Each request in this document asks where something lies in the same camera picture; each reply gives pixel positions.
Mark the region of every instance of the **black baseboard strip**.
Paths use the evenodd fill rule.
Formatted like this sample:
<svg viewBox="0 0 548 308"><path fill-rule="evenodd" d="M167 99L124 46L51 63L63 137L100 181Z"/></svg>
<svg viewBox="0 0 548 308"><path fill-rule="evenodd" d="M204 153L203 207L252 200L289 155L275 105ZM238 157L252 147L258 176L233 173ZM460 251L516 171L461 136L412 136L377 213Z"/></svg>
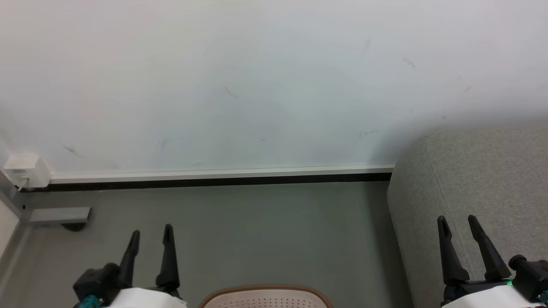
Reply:
<svg viewBox="0 0 548 308"><path fill-rule="evenodd" d="M257 177L257 178L229 178L229 179L195 179L195 180L50 184L48 187L37 188L30 191L23 189L22 192L89 191L89 190L110 190L110 189L145 189L145 188L166 188L166 187L264 185L264 184L294 184L294 183L321 183L321 182L390 181L391 176L392 176L392 173L360 173L360 174L264 176L264 177Z"/></svg>

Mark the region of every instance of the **perforated basket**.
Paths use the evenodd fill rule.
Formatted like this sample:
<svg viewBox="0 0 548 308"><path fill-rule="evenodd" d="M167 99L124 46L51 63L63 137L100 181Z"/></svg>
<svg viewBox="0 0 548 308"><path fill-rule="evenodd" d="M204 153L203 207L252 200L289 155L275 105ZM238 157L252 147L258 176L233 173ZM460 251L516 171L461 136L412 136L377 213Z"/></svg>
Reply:
<svg viewBox="0 0 548 308"><path fill-rule="evenodd" d="M304 286L266 284L219 290L199 308L332 308L318 290Z"/></svg>

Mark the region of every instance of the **brown rim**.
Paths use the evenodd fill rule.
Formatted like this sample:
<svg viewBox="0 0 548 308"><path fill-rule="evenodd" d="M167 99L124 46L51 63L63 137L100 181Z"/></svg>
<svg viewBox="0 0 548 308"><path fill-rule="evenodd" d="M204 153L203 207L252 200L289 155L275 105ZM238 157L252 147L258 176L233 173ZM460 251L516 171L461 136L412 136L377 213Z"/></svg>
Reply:
<svg viewBox="0 0 548 308"><path fill-rule="evenodd" d="M243 291L257 291L257 290L293 290L293 291L309 292L319 297L322 300L322 302L326 305L327 308L333 308L331 306L331 303L327 299L327 297L323 295L322 292L311 287L299 286L294 284L255 284L251 286L241 286L241 287L222 289L222 290L213 292L209 296L207 296L200 303L200 306L198 306L198 308L204 308L212 299L223 294L243 292Z"/></svg>

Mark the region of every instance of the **black knob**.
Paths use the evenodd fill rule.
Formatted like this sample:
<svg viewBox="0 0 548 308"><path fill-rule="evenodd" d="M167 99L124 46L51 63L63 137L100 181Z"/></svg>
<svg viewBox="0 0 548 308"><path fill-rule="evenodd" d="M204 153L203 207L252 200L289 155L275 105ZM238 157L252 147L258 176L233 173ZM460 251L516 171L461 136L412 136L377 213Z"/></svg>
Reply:
<svg viewBox="0 0 548 308"><path fill-rule="evenodd" d="M524 256L522 256L520 254L517 254L517 255L513 256L512 259L510 259L510 262L508 262L508 266L511 269L517 271L518 265L523 261L527 261L527 259Z"/></svg>

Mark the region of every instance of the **gray sofa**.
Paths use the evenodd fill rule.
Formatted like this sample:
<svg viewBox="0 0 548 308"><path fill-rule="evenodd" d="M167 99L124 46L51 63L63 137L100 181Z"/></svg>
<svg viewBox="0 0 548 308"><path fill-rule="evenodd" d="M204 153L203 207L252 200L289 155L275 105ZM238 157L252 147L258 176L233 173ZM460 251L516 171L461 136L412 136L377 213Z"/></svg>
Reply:
<svg viewBox="0 0 548 308"><path fill-rule="evenodd" d="M436 219L445 215L472 280L485 268L467 217L475 215L507 263L548 259L548 126L436 132L398 161L388 203L416 308L443 300Z"/></svg>

